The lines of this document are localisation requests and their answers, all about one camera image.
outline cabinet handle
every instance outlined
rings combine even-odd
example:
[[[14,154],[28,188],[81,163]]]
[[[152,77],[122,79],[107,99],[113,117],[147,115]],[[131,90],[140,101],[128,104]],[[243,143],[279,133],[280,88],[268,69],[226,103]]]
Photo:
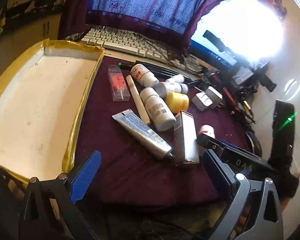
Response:
[[[50,27],[50,22],[47,22],[47,25],[48,25],[48,27],[47,27],[47,37],[49,37],[49,27]]]
[[[43,34],[42,37],[46,38],[46,23],[43,23]]]

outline green led light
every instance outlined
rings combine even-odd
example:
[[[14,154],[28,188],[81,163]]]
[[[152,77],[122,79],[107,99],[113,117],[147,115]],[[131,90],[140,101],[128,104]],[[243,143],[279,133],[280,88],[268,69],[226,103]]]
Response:
[[[297,116],[297,112],[295,112],[292,116],[288,117],[288,119],[281,125],[281,127],[276,131],[281,131],[288,123],[290,123]]]

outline plastic package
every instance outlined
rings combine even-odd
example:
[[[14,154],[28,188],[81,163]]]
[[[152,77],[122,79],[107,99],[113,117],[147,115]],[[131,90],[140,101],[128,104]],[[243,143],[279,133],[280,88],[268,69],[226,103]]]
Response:
[[[139,82],[140,85],[148,88],[154,87],[159,83],[159,80],[154,74],[142,64],[136,64],[131,69],[131,76]]]
[[[170,129],[176,122],[175,117],[153,88],[145,88],[140,92],[149,117],[159,132]]]
[[[169,79],[166,80],[166,82],[177,82],[177,83],[183,83],[185,81],[185,77],[183,75],[175,75]]]
[[[161,98],[166,98],[168,92],[187,94],[189,91],[186,84],[179,84],[176,82],[159,82],[154,89]]]
[[[108,77],[113,101],[129,101],[130,93],[124,81],[121,69],[115,65],[109,66]]]
[[[178,114],[181,110],[187,111],[189,108],[189,97],[184,94],[168,92],[165,102],[174,114]]]

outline white bottle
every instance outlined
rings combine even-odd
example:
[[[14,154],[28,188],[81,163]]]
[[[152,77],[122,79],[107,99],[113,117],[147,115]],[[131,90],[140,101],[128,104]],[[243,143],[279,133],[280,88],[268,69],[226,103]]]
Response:
[[[166,82],[177,82],[177,83],[183,83],[185,81],[185,77],[183,75],[175,75],[169,79],[166,80]]]
[[[204,133],[204,134],[206,134],[206,135],[208,135],[208,136],[210,136],[214,139],[216,138],[216,136],[214,134],[214,128],[210,125],[207,125],[207,124],[201,126],[200,131],[198,132],[198,134],[200,134],[200,133]]]
[[[142,64],[136,64],[132,67],[130,72],[131,76],[137,80],[140,85],[146,88],[153,87],[159,83],[159,80],[154,76],[154,74]]]
[[[140,92],[149,117],[159,132],[166,131],[174,126],[176,119],[166,103],[159,97],[153,88],[145,88]]]
[[[186,84],[176,82],[159,82],[155,85],[154,89],[161,98],[166,98],[168,92],[186,94],[189,91]]]

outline medicine bottle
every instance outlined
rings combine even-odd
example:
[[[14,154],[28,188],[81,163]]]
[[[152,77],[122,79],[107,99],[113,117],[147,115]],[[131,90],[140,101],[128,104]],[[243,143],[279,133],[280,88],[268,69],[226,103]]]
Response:
[[[131,69],[131,76],[139,82],[140,85],[148,88],[159,83],[154,74],[142,64],[136,64]]]
[[[166,98],[168,92],[186,94],[189,91],[186,84],[176,82],[159,82],[155,85],[154,89],[161,98]]]
[[[169,79],[166,80],[166,82],[177,82],[177,83],[183,83],[185,81],[185,77],[183,75],[175,75]]]
[[[153,88],[143,89],[140,92],[140,97],[150,119],[159,132],[166,131],[174,126],[175,117]]]
[[[185,94],[168,92],[165,102],[174,114],[178,114],[181,110],[188,111],[189,108],[189,97]]]

